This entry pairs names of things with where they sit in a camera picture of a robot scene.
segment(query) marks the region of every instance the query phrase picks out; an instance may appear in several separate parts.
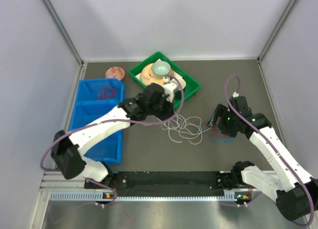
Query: white panel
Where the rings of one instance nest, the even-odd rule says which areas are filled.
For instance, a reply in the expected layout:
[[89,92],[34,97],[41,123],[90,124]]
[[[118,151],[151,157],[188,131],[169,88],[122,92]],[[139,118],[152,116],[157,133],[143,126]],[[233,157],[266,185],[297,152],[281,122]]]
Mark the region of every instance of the white panel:
[[318,177],[318,0],[299,0],[263,61],[287,144]]
[[51,0],[85,60],[258,57],[289,0]]
[[0,19],[0,228],[22,229],[79,66],[41,0],[0,0]]

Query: blue bin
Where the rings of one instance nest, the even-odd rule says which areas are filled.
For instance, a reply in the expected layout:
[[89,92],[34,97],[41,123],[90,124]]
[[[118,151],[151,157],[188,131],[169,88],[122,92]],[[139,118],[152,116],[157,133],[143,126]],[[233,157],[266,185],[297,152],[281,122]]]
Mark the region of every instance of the blue bin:
[[[97,100],[98,91],[111,86],[115,96]],[[116,78],[90,79],[79,82],[77,97],[70,123],[70,130],[83,127],[107,114],[125,97],[125,86]],[[116,132],[94,145],[85,156],[108,165],[121,164],[123,154],[123,131]]]
[[76,95],[76,102],[97,101],[98,97],[100,96],[99,93],[103,92],[108,86],[115,90],[115,95],[106,100],[114,100],[118,103],[122,102],[125,97],[125,87],[123,82],[116,78],[80,80]]

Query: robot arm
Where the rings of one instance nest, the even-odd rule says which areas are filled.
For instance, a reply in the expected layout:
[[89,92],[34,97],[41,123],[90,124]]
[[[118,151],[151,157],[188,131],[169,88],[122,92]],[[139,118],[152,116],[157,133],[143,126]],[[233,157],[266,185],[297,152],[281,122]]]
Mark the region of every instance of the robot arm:
[[292,157],[279,140],[268,119],[261,113],[252,114],[244,96],[236,95],[230,99],[230,102],[278,150],[278,153],[276,153],[259,133],[242,121],[231,109],[219,104],[208,122],[208,126],[218,126],[222,134],[230,137],[236,137],[238,132],[245,134],[249,141],[262,152],[278,177],[264,173],[249,161],[238,162],[231,170],[235,184],[249,184],[260,190],[276,203],[281,214],[290,221],[310,213],[307,196],[297,178],[279,157],[281,155],[305,184],[312,197],[315,210],[318,210],[318,180],[314,179]]
[[[174,114],[173,98],[177,90],[178,85],[173,82],[163,86],[153,83],[147,86],[143,93],[125,99],[110,112],[89,124],[95,124],[94,127],[75,132],[61,140],[52,148],[51,157],[64,178],[83,176],[97,182],[103,181],[108,185],[113,177],[110,168],[106,164],[85,157],[84,154],[113,133],[132,126],[130,120],[143,121],[149,115],[154,115],[160,120],[171,117]],[[59,131],[54,140],[64,134],[64,131]]]

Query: gray tabletop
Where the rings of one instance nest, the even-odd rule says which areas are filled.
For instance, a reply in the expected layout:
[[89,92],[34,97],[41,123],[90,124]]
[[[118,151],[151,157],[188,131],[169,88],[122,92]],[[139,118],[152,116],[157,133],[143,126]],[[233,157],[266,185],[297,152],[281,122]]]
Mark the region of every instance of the gray tabletop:
[[[125,72],[123,82],[126,97],[134,97],[143,91],[128,74],[128,70],[138,62],[88,63],[85,79],[104,77],[106,70],[113,66],[121,66]],[[263,113],[273,124],[277,134],[278,128],[271,108],[265,85],[256,60],[231,61],[176,61],[184,71],[196,79],[201,89],[188,99],[180,114],[184,117],[198,116],[208,120],[213,108],[225,103],[224,83],[226,79],[237,74],[241,77],[240,94],[247,98],[253,113]],[[236,90],[237,82],[229,84],[229,94]],[[198,145],[192,145],[186,139],[172,134],[174,139],[182,143],[174,143],[168,132],[160,126],[134,125],[124,131],[123,161],[121,165],[113,165],[115,171],[220,171],[230,170],[237,161],[249,160],[262,170],[271,170],[270,165],[260,151],[247,140],[238,136],[227,144],[220,144],[211,132],[203,137]]]

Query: tangled white cable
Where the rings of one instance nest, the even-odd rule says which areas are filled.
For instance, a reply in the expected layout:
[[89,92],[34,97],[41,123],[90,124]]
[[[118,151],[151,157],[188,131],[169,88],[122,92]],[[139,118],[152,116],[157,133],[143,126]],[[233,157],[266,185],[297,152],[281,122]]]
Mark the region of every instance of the tangled white cable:
[[[193,124],[189,122],[190,119],[198,119],[199,123],[198,124]],[[188,118],[184,118],[181,115],[177,115],[174,119],[164,123],[161,125],[161,128],[165,131],[168,131],[169,138],[176,143],[182,143],[182,141],[176,141],[171,137],[170,132],[171,131],[177,131],[179,136],[181,138],[187,139],[192,145],[198,145],[202,142],[203,139],[203,132],[208,131],[210,128],[207,130],[202,130],[202,119],[197,116],[191,116]],[[193,143],[191,140],[196,139],[200,137],[200,141],[197,143]]]

